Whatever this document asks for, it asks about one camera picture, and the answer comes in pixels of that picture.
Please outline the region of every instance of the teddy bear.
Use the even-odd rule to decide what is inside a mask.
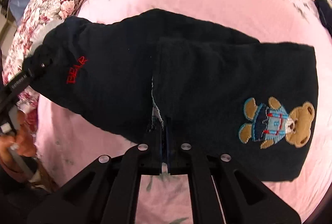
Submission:
[[[256,105],[255,99],[249,98],[244,103],[243,112],[251,123],[243,124],[238,136],[244,144],[249,139],[261,142],[261,149],[278,143],[284,137],[296,148],[303,147],[310,138],[311,123],[315,117],[310,102],[305,102],[288,114],[275,97],[269,98],[268,105]]]

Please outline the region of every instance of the bed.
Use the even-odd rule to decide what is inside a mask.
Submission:
[[[85,0],[79,17],[111,24],[152,8],[209,20],[240,30],[261,42],[292,41],[315,47],[319,98],[315,133],[300,176],[292,182],[265,182],[304,222],[332,182],[332,39],[312,0]],[[39,158],[63,185],[99,155],[115,157],[134,144],[104,132],[40,96],[36,145]],[[143,177],[136,223],[192,223],[185,176]]]

